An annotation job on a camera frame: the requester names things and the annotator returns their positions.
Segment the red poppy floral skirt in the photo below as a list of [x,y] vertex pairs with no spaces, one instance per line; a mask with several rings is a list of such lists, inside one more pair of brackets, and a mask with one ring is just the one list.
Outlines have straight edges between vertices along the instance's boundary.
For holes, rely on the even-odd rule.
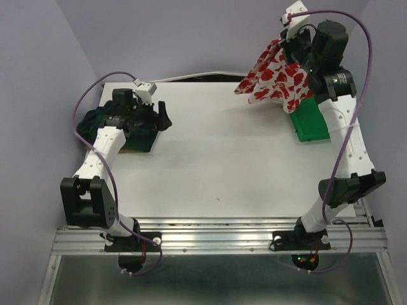
[[297,63],[286,62],[279,42],[275,39],[269,43],[234,94],[247,95],[249,104],[271,101],[291,114],[313,94],[308,87],[306,72]]

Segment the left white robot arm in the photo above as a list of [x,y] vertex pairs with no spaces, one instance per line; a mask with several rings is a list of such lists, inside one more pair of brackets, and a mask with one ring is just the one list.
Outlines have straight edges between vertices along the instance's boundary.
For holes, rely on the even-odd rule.
[[118,211],[118,189],[112,167],[115,158],[134,132],[163,132],[172,126],[166,103],[153,103],[154,89],[116,88],[108,112],[96,132],[95,141],[80,141],[89,149],[72,177],[62,179],[60,192],[66,222],[95,228],[119,238],[127,250],[141,245],[139,223]]

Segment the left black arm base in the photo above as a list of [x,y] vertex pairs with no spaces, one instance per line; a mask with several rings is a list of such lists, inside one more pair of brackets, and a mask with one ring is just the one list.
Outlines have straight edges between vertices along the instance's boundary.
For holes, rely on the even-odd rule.
[[[121,273],[130,277],[152,273],[160,265],[163,256],[161,232],[140,232],[138,223],[134,225],[134,231],[141,238],[134,234],[126,237],[99,234],[105,241],[104,251],[118,254],[118,267]],[[159,254],[157,261],[150,267],[147,262],[149,253]]]

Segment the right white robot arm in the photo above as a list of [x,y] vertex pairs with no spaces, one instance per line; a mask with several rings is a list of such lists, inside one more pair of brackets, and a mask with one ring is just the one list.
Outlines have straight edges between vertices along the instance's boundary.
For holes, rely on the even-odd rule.
[[328,128],[337,154],[331,177],[318,185],[319,198],[296,222],[293,231],[282,237],[307,248],[322,238],[327,225],[349,204],[372,193],[386,181],[370,160],[357,118],[361,99],[352,73],[341,66],[348,43],[345,26],[325,20],[314,27],[305,17],[287,24],[281,47],[288,63],[298,64],[307,74],[312,92]]

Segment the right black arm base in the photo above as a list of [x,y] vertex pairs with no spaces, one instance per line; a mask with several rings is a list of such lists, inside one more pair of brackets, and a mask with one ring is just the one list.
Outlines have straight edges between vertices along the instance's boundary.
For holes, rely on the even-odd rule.
[[273,231],[269,249],[273,252],[292,251],[293,264],[302,270],[315,271],[319,265],[319,252],[330,250],[331,244],[326,229],[306,232],[300,219],[292,230]]

